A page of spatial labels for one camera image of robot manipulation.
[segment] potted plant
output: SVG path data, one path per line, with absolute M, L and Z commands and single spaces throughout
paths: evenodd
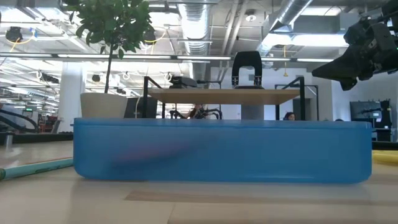
M 88 31 L 86 44 L 100 44 L 100 53 L 109 54 L 104 93 L 108 93 L 111 63 L 114 58 L 123 59 L 124 53 L 136 52 L 144 41 L 144 34 L 152 28 L 149 3 L 143 0 L 69 0 L 77 2 L 68 6 L 73 16 L 81 19 L 76 35 L 81 38 Z M 83 117 L 123 117 L 127 98 L 102 93 L 83 93 L 81 112 Z

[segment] white planter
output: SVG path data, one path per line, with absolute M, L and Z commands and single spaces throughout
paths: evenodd
M 124 118 L 127 98 L 105 93 L 82 93 L 81 116 L 84 118 Z

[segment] translucent blue tub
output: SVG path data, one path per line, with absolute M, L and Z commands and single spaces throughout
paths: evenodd
M 89 179 L 357 183 L 371 175 L 368 123 L 76 119 Z

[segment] green pipe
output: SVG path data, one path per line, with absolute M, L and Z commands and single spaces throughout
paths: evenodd
M 73 159 L 60 159 L 57 161 L 41 162 L 6 169 L 0 168 L 0 180 L 38 174 L 41 172 L 47 172 L 50 170 L 56 170 L 70 166 L 73 166 Z

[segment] wooden shelf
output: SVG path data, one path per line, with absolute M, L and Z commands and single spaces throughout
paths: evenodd
M 280 105 L 300 95 L 298 90 L 149 89 L 163 103 Z

